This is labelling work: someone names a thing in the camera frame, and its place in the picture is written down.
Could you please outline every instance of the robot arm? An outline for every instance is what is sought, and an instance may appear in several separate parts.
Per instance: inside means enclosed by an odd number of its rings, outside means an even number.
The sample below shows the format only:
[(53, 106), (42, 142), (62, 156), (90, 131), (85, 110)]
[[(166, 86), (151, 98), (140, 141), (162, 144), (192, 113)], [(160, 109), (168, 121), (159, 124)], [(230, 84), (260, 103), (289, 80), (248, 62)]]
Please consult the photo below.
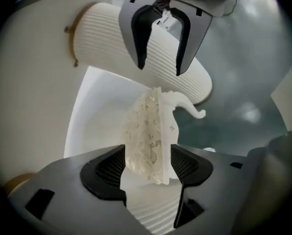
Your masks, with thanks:
[(182, 24), (180, 45), (176, 57), (176, 75), (187, 71), (210, 26), (213, 16), (224, 13), (226, 0), (125, 0), (119, 15), (119, 25), (125, 46), (143, 69), (152, 23), (164, 10)]

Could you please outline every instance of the ribbed surface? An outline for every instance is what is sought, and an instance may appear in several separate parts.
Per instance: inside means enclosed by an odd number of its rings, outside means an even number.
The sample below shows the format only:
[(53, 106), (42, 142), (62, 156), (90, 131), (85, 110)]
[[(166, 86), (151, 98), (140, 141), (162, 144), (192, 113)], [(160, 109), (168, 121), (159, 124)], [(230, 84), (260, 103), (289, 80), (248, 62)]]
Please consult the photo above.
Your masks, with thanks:
[(181, 92), (194, 104), (208, 97), (212, 81), (196, 58), (185, 74), (176, 77), (175, 60), (179, 42), (156, 24), (148, 42), (146, 65), (143, 70), (137, 68), (122, 39), (119, 12), (119, 7), (98, 3), (83, 15), (73, 41), (79, 62), (116, 73), (150, 88), (161, 87), (163, 92)]
[(145, 185), (125, 190), (127, 209), (149, 231), (163, 235), (172, 231), (177, 214), (181, 184)]

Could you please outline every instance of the metal screw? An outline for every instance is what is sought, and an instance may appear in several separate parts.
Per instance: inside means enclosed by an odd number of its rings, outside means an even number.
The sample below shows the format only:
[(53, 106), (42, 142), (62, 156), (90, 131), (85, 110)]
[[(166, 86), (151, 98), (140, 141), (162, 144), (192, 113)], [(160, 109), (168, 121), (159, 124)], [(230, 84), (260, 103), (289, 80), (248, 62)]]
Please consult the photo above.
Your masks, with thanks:
[(71, 32), (71, 29), (72, 29), (71, 26), (66, 26), (66, 27), (64, 28), (64, 32), (65, 32), (65, 33), (70, 33), (70, 32)]

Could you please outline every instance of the white ribbed cylinder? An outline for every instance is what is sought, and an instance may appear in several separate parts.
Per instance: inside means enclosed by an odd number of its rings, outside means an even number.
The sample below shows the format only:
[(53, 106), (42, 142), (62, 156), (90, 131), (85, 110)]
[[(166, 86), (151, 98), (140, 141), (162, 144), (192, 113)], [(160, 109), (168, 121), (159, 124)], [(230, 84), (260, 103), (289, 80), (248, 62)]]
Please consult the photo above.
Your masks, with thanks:
[(93, 5), (76, 27), (73, 49), (79, 62), (126, 77), (149, 88), (161, 87), (163, 92), (178, 91), (194, 104), (205, 100), (212, 81), (195, 58), (187, 72), (176, 77), (178, 40), (160, 26), (153, 24), (143, 70), (137, 68), (127, 52), (118, 24), (120, 8), (107, 3)]

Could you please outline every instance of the gray floor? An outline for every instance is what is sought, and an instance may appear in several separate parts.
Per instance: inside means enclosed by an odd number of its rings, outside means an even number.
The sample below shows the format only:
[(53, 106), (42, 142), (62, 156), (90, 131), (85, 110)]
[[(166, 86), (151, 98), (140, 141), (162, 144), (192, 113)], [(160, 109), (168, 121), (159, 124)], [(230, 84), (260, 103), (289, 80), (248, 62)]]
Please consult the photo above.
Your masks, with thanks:
[(213, 18), (196, 57), (213, 91), (197, 106), (205, 119), (175, 111), (179, 143), (245, 156), (286, 132), (270, 94), (292, 66), (292, 25), (276, 0), (238, 0), (231, 15)]

